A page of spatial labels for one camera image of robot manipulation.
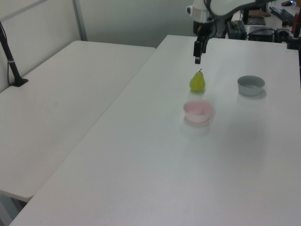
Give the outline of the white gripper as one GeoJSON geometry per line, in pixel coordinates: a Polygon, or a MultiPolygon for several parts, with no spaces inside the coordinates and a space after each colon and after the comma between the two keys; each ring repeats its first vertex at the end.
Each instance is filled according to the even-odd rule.
{"type": "Polygon", "coordinates": [[[195,64],[200,64],[202,53],[206,53],[208,38],[214,37],[214,20],[200,23],[193,21],[193,32],[198,38],[203,38],[202,43],[194,42],[193,56],[195,57],[195,64]]]}

